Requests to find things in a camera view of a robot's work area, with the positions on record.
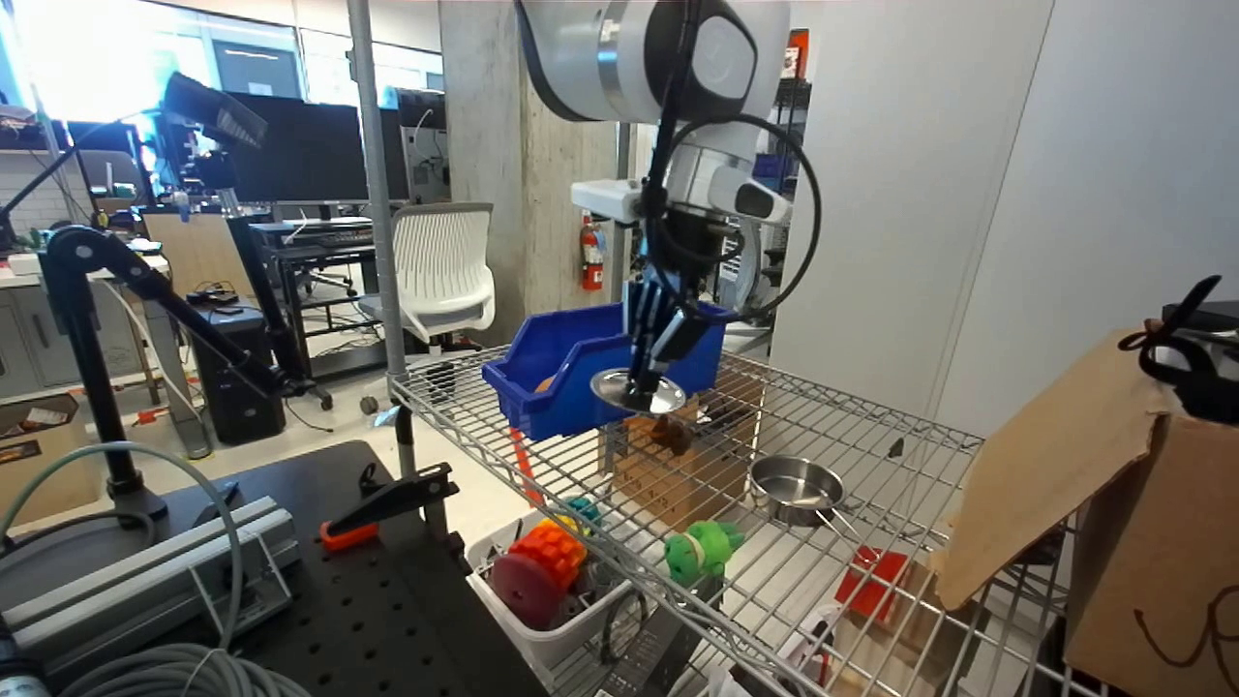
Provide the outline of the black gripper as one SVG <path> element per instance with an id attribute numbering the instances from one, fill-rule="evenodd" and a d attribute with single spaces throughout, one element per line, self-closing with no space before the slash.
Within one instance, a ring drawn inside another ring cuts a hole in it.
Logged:
<path id="1" fill-rule="evenodd" d="M 672 207 L 660 194 L 641 207 L 645 278 L 629 278 L 624 303 L 629 378 L 658 387 L 660 374 L 694 354 L 708 318 L 681 305 L 694 305 L 708 278 L 740 253 L 740 225 L 716 208 Z"/>

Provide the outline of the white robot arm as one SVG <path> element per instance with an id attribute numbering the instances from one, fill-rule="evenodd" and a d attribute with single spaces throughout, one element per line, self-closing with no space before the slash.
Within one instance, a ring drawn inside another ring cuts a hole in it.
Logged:
<path id="1" fill-rule="evenodd" d="M 641 231 L 625 284 L 629 367 L 618 403 L 645 411 L 720 315 L 703 278 L 773 196 L 751 177 L 782 83 L 791 0 L 514 0 L 542 103 L 573 123 L 653 123 L 625 213 Z"/>

